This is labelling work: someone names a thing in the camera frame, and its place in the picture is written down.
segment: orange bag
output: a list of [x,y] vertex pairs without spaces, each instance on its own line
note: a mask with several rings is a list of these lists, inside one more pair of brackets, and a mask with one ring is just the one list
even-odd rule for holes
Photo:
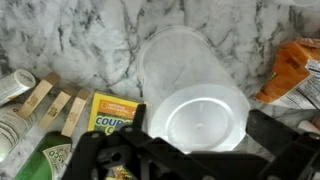
[[320,108],[320,39],[281,45],[272,72],[257,100],[295,109]]

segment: plastic container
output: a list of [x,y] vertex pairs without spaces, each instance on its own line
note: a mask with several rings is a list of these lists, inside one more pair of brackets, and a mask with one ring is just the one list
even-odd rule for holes
[[175,26],[152,35],[138,75],[150,136],[185,153],[232,150],[245,136],[249,103],[198,31]]
[[273,1],[278,4],[284,4],[289,6],[300,6],[300,7],[308,7],[320,2],[319,0],[273,0]]
[[35,123],[32,115],[23,119],[16,114],[21,104],[0,108],[0,162],[2,162]]
[[33,88],[35,85],[36,80],[30,72],[24,69],[16,70],[0,80],[0,106]]

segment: wooden stick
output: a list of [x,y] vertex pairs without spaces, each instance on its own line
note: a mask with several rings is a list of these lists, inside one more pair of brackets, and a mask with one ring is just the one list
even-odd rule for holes
[[20,117],[27,119],[59,79],[60,77],[53,72],[44,77],[26,102],[21,106],[17,114]]
[[39,126],[41,128],[48,128],[75,92],[76,88],[71,84],[62,90],[43,116]]
[[79,120],[81,112],[84,108],[84,105],[87,102],[89,94],[90,92],[86,89],[81,89],[78,92],[77,97],[74,100],[73,105],[71,107],[70,113],[67,117],[66,123],[64,124],[63,130],[61,132],[62,135],[68,136],[68,137],[72,135],[72,132],[76,127],[76,124]]

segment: yellow package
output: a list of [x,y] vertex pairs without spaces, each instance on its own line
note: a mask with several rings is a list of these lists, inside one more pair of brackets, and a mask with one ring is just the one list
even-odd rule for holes
[[[95,92],[88,131],[103,131],[106,135],[110,135],[121,127],[130,125],[138,105],[137,101]],[[120,166],[110,169],[106,180],[136,180],[136,178],[125,167]]]

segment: white marble surface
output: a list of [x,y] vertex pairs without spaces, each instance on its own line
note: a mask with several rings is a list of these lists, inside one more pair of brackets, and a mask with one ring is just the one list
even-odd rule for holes
[[[63,78],[59,87],[72,82],[91,92],[142,99],[136,72],[141,45],[161,28],[184,25],[210,40],[222,66],[250,98],[266,80],[281,42],[320,37],[319,9],[270,0],[0,0],[0,77],[17,68],[38,78],[54,71]],[[38,119],[54,94],[37,109]],[[250,101],[291,127],[313,115]],[[74,144],[86,131],[90,107],[89,101],[72,136]],[[66,113],[50,129],[35,126],[23,138],[0,164],[0,180],[13,179],[43,135],[62,129]],[[250,139],[239,149],[265,154]]]

